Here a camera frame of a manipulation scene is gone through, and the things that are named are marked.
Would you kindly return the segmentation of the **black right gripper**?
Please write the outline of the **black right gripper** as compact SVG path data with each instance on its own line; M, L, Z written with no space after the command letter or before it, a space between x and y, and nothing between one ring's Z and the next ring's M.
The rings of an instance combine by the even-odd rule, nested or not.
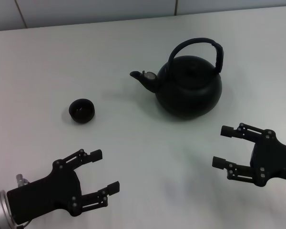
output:
M273 130L262 130L244 123L236 129L223 125L221 135L254 142L250 167L213 157L212 167L227 170L227 179L264 187L272 178L286 179L286 145L280 143Z

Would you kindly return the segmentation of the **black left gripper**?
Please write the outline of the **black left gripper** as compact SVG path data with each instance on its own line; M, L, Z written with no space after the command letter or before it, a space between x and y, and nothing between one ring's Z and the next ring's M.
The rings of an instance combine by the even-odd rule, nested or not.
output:
M53 163L46 177L7 192L10 210L17 224L38 218L57 209L73 217L108 206L108 196L120 191L116 181L96 192L82 195L75 169L102 160L100 149L86 153L83 149Z

